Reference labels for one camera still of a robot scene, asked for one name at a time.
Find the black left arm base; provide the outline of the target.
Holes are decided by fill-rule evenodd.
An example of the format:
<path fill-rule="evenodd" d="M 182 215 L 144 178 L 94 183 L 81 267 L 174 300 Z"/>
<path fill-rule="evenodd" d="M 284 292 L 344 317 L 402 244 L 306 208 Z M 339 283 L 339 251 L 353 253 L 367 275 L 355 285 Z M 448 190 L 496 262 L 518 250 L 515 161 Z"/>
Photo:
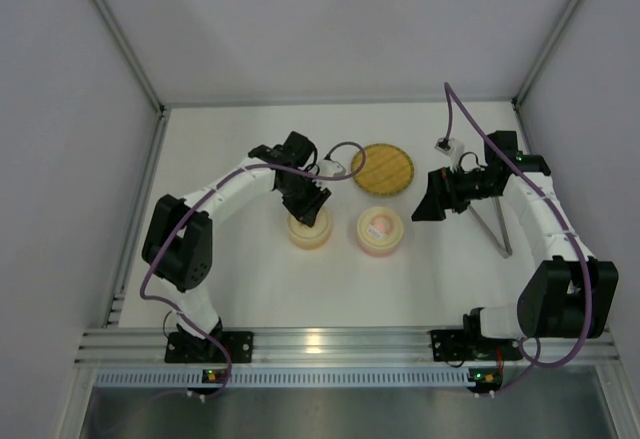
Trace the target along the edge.
<path fill-rule="evenodd" d="M 252 362 L 254 334 L 251 331 L 222 331 L 218 342 L 232 363 Z M 164 362 L 168 364 L 225 363 L 226 356 L 208 339 L 197 338 L 184 331 L 168 335 Z"/>

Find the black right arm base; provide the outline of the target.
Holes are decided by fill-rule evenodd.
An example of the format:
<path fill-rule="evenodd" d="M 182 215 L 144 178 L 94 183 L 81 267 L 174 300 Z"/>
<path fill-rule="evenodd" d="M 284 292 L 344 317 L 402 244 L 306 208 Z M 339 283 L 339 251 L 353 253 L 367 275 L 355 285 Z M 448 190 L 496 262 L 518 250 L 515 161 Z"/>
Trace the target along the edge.
<path fill-rule="evenodd" d="M 449 364 L 469 361 L 519 361 L 523 358 L 514 339 L 486 338 L 480 331 L 481 308 L 463 315 L 461 328 L 429 332 L 433 360 Z"/>

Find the cream lid pink handle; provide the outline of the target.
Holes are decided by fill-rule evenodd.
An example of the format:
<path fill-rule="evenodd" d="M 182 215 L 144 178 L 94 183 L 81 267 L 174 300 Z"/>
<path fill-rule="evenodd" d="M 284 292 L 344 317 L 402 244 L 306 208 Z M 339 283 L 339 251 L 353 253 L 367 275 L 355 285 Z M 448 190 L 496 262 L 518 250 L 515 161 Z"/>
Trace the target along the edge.
<path fill-rule="evenodd" d="M 371 207 L 362 212 L 356 225 L 356 234 L 365 231 L 380 237 L 384 234 L 404 236 L 404 223 L 400 216 L 388 207 Z"/>

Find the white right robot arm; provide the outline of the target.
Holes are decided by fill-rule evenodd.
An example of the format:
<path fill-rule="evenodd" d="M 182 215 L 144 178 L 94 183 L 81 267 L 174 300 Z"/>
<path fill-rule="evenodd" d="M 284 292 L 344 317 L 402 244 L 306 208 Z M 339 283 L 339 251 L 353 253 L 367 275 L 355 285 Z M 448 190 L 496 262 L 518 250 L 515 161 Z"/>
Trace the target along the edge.
<path fill-rule="evenodd" d="M 461 214 L 475 200 L 502 198 L 515 213 L 534 259 L 535 271 L 517 300 L 479 307 L 464 315 L 469 333 L 486 340 L 575 338 L 602 335 L 619 274 L 576 234 L 555 194 L 551 171 L 540 155 L 523 153 L 513 131 L 489 134 L 485 163 L 465 171 L 443 167 L 427 175 L 414 222 L 440 222 Z"/>

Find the stainless steel tongs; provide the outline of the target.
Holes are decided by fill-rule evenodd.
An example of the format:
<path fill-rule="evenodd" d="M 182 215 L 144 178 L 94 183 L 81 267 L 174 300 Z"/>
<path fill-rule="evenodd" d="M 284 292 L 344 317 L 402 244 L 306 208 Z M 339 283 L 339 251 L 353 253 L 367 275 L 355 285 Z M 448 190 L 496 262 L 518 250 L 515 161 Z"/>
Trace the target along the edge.
<path fill-rule="evenodd" d="M 492 198 L 473 202 L 468 213 L 498 254 L 502 258 L 510 258 L 513 249 L 501 200 Z"/>

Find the cream lid orange handle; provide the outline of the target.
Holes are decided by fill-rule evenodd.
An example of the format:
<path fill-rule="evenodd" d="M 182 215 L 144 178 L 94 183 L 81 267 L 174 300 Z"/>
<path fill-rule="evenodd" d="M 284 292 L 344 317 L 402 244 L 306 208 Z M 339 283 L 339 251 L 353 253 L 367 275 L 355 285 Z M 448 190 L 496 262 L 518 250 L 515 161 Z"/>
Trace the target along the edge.
<path fill-rule="evenodd" d="M 288 216 L 286 226 L 289 239 L 291 237 L 312 239 L 326 236 L 330 237 L 333 221 L 330 211 L 323 207 L 317 216 L 314 226 L 309 227 L 305 224 L 299 223 L 292 215 Z"/>

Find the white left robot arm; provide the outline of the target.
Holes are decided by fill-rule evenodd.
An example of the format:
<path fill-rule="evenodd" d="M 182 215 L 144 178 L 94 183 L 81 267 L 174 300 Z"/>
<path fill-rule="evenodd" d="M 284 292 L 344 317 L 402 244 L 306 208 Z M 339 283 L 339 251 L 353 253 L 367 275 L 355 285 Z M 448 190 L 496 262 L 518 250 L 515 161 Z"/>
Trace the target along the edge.
<path fill-rule="evenodd" d="M 327 155 L 319 160 L 315 145 L 297 132 L 282 144 L 259 145 L 225 177 L 199 191 L 156 203 L 142 248 L 149 265 L 141 297 L 164 302 L 178 315 L 178 329 L 205 343 L 218 338 L 221 319 L 202 283 L 213 265 L 214 232 L 251 201 L 277 192 L 289 214 L 312 226 L 331 195 L 322 179 L 345 169 Z"/>

